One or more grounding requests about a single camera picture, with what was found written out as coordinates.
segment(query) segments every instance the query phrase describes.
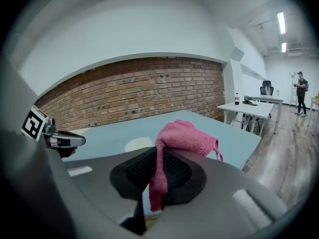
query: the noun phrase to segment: desk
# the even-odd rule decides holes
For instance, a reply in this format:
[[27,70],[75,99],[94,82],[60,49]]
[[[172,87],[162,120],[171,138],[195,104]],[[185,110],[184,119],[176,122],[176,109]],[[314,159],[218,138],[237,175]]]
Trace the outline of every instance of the desk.
[[[177,111],[89,128],[82,134],[86,138],[86,144],[80,146],[76,150],[76,154],[63,158],[63,161],[66,161],[65,165],[67,166],[68,161],[120,154],[125,152],[125,146],[128,142],[140,137],[149,137],[154,146],[159,131],[167,123],[175,120],[190,121],[198,130],[217,138],[224,162],[238,169],[253,154],[261,139],[255,134],[243,132],[239,128],[217,120],[189,111]],[[215,152],[212,151],[207,157],[216,159]],[[148,187],[143,192],[143,207],[145,215],[156,214],[150,211]]]
[[268,104],[268,103],[261,103],[261,102],[255,102],[253,101],[252,103],[257,104],[257,106],[251,106],[251,105],[246,105],[242,102],[239,103],[239,105],[235,105],[235,102],[231,102],[229,104],[225,104],[222,106],[218,106],[217,108],[224,110],[224,122],[227,122],[227,113],[229,111],[235,112],[234,118],[232,122],[230,123],[231,125],[234,125],[234,122],[236,120],[236,117],[238,113],[244,113],[246,114],[245,116],[245,121],[244,121],[244,126],[243,130],[246,130],[247,125],[249,123],[250,117],[252,117],[252,127],[250,128],[250,132],[252,133],[254,131],[255,123],[256,123],[256,118],[262,118],[263,119],[263,124],[261,126],[259,135],[261,135],[264,124],[265,124],[265,119],[268,118],[268,115],[273,108],[273,104]]
[[[312,98],[311,99],[311,107],[310,107],[310,114],[309,114],[309,120],[308,120],[308,126],[310,124],[310,120],[311,120],[311,113],[313,111],[313,105],[319,107],[319,100],[315,99],[315,98]],[[313,135],[315,133],[315,129],[317,127],[317,124],[318,124],[318,119],[319,119],[319,111],[317,111],[317,118],[316,118],[316,122],[314,124],[314,129],[313,129]]]
[[279,104],[279,110],[278,110],[277,119],[276,119],[276,127],[275,127],[275,131],[274,131],[274,133],[277,133],[284,99],[282,99],[281,97],[268,96],[268,95],[254,95],[254,96],[249,96],[249,98],[259,100],[259,101],[266,101],[266,102],[272,102],[272,103]]

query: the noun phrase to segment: black chair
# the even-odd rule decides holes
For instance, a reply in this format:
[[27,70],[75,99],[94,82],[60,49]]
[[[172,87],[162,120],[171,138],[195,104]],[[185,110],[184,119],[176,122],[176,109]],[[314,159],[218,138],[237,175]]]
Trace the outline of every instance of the black chair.
[[259,120],[260,120],[259,118],[256,118],[256,121],[257,121],[257,123],[258,123],[258,128],[259,128],[259,131],[260,131]]
[[263,81],[263,85],[262,87],[260,87],[260,94],[267,95],[267,88],[268,88],[268,95],[272,96],[274,92],[274,87],[271,86],[271,81]]
[[[263,85],[262,87],[260,87],[260,94],[261,95],[267,95],[267,89],[268,89],[268,95],[272,96],[273,92],[274,92],[274,87],[271,86],[271,81],[263,81]],[[260,131],[260,126],[259,126],[259,118],[256,119],[257,123],[258,123],[258,128]]]

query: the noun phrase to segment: bottle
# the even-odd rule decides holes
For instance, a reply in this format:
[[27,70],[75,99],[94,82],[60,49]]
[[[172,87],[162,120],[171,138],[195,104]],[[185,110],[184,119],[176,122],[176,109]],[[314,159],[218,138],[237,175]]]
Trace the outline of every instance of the bottle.
[[238,95],[238,93],[236,93],[236,95],[235,95],[235,104],[239,105],[239,95]]

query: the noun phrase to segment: table leg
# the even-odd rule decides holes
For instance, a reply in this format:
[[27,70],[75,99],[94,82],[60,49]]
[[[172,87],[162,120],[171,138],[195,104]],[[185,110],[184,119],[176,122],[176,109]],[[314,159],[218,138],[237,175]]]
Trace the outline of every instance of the table leg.
[[274,133],[277,133],[277,131],[278,131],[278,126],[279,126],[279,123],[280,123],[282,108],[283,108],[283,102],[280,102],[279,103],[279,110],[278,110],[278,113],[277,113],[277,122],[276,122],[276,127],[275,127]]
[[227,110],[224,110],[224,123],[227,123]]
[[237,115],[238,115],[238,112],[235,112],[234,117],[233,117],[233,119],[232,119],[230,125],[234,125],[234,122],[235,122],[235,120],[236,120]]
[[243,126],[243,130],[244,131],[246,131],[246,128],[247,128],[247,126],[248,126],[248,123],[249,123],[249,121],[250,121],[250,115],[246,115],[245,116],[245,122],[244,122],[244,126]]
[[252,125],[251,125],[251,129],[250,129],[250,132],[251,132],[251,133],[254,132],[255,123],[256,123],[256,116],[253,116]]
[[308,120],[308,125],[310,124],[310,120],[311,120],[311,112],[313,111],[313,102],[311,102],[311,107],[310,107],[310,113],[309,113],[309,120]]
[[317,124],[318,124],[318,120],[319,120],[319,112],[317,112],[317,118],[316,118],[316,122],[315,122],[314,129],[313,129],[313,135],[315,134],[315,130],[316,130],[316,127],[317,127]]
[[261,136],[261,132],[263,131],[264,124],[265,124],[265,120],[266,120],[266,119],[263,119],[263,124],[261,125],[261,129],[260,129],[260,132],[259,132],[259,136]]

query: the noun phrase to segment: ceiling light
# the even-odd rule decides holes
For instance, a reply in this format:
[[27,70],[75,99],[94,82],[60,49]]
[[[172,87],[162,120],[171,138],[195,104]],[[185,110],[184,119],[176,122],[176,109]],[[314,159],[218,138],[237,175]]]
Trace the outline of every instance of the ceiling light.
[[278,21],[279,21],[279,27],[280,27],[280,34],[286,33],[286,24],[285,24],[285,17],[284,13],[280,12],[277,14]]
[[287,43],[286,42],[283,42],[281,44],[281,52],[286,52],[286,47],[287,47]]

